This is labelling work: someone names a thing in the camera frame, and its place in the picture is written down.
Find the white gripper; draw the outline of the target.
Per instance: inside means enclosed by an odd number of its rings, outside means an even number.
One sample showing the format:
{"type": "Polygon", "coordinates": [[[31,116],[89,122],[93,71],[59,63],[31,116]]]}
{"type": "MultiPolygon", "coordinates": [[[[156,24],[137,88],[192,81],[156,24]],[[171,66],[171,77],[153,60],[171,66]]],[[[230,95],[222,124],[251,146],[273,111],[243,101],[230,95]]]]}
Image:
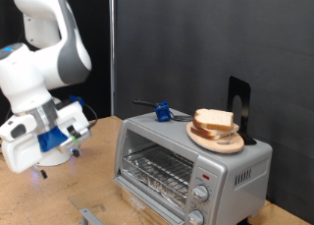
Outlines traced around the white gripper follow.
{"type": "Polygon", "coordinates": [[[91,137],[90,125],[78,101],[60,109],[53,101],[13,115],[1,126],[2,152],[11,171],[28,168],[46,179],[40,166],[54,166],[68,161],[71,153],[80,157],[80,144],[91,137]]]}

